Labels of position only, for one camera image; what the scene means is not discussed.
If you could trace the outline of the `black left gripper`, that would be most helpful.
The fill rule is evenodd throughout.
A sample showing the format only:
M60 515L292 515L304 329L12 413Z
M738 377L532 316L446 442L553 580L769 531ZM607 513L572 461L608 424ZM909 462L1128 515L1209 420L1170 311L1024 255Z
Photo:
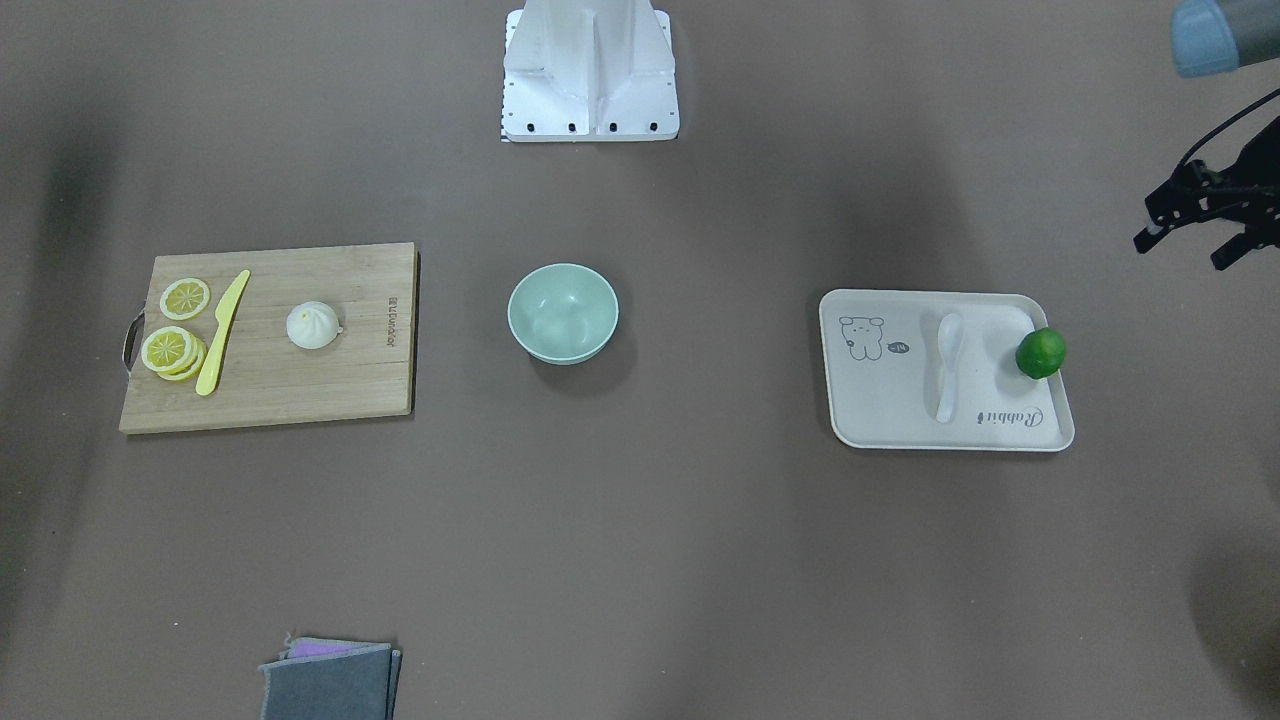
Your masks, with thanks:
M1279 246L1279 132L1262 129L1222 172L1234 183L1212 196L1216 219L1235 222L1242 231L1211 252L1213 268L1225 270L1247 254Z

